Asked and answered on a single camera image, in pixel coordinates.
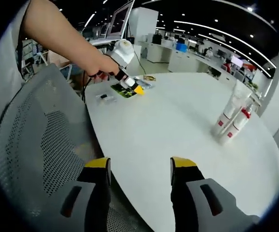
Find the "ceiling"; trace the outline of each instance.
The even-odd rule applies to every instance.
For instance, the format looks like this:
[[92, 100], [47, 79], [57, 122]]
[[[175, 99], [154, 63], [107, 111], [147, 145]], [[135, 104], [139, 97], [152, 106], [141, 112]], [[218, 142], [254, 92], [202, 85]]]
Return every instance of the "ceiling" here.
[[[83, 28], [86, 21], [95, 12], [97, 13], [90, 21], [89, 26], [96, 26], [98, 23], [104, 23], [105, 21], [110, 22], [110, 15], [127, 2], [127, 0], [108, 0], [103, 4], [104, 0], [72, 0], [71, 2], [68, 0], [52, 1], [59, 8], [63, 9], [62, 13], [68, 18], [70, 23], [78, 29]], [[252, 15], [249, 11], [230, 5], [228, 2], [222, 2], [222, 0], [180, 0], [176, 1], [175, 4], [172, 4], [172, 1], [155, 0], [142, 5], [142, 3], [148, 1], [149, 0], [135, 0], [134, 8], [141, 6], [158, 11], [159, 21], [157, 26], [164, 27], [165, 25], [166, 31], [173, 31], [173, 29], [179, 27], [179, 29], [185, 30], [187, 35], [197, 35], [197, 38], [199, 33], [206, 36], [210, 36], [209, 33], [224, 36], [227, 44], [231, 41], [232, 43], [230, 45], [232, 47], [247, 54], [261, 66], [266, 64], [267, 61], [242, 42], [211, 29], [175, 23], [174, 21], [191, 22], [224, 31], [250, 44], [269, 59], [278, 54], [279, 33], [273, 28], [279, 25], [279, 15], [276, 15], [275, 10], [278, 6], [269, 3], [269, 1], [229, 1], [244, 7], [244, 9], [251, 6], [254, 9], [253, 12], [264, 18], [266, 23]]]

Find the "yellow fingertip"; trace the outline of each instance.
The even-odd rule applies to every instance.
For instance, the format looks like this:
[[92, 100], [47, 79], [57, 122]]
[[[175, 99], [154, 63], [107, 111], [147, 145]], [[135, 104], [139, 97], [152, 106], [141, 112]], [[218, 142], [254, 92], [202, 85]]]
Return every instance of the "yellow fingertip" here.
[[144, 90], [143, 90], [143, 88], [141, 88], [141, 86], [137, 86], [136, 89], [134, 89], [134, 92], [144, 95]]

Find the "blue object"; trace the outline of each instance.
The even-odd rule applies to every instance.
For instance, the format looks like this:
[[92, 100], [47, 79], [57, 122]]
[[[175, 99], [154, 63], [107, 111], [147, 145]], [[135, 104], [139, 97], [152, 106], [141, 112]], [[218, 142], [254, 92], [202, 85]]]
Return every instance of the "blue object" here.
[[180, 52], [187, 52], [188, 46], [184, 43], [177, 43], [176, 50]]

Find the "human arm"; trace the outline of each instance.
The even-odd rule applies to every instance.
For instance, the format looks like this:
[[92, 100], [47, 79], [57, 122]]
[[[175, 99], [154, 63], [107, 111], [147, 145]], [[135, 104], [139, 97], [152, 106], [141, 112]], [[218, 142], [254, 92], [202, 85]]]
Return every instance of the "human arm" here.
[[98, 71], [119, 72], [118, 65], [87, 42], [48, 0], [31, 0], [23, 30], [44, 47], [77, 64], [88, 75]]

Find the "round white table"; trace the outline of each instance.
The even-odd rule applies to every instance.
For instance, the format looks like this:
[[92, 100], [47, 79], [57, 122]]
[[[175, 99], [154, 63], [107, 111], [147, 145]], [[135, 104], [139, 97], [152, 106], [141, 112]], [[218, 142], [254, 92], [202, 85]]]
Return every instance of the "round white table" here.
[[[206, 73], [154, 76], [154, 88], [129, 99], [115, 93], [112, 82], [86, 90], [102, 151], [139, 215], [156, 232], [175, 231], [170, 158], [178, 156], [232, 193], [244, 213], [262, 216], [279, 190], [279, 149], [259, 117], [253, 113], [240, 134], [221, 146], [210, 130], [231, 91]], [[117, 101], [97, 101], [104, 93]]]

